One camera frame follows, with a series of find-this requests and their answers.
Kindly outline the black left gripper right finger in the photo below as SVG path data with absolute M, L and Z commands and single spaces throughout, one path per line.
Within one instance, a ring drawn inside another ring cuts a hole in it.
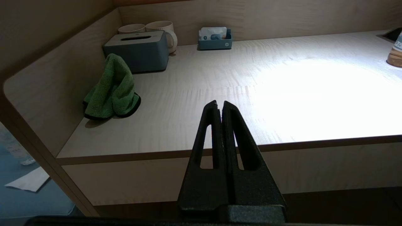
M 239 109 L 222 111 L 229 204 L 228 221 L 285 221 L 286 203 Z

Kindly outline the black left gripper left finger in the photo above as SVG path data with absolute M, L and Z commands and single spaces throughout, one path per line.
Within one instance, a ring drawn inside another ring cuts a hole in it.
M 201 168 L 207 127 L 212 130 L 212 169 Z M 205 105 L 178 197 L 181 211 L 213 211 L 229 202 L 221 115 L 217 102 Z

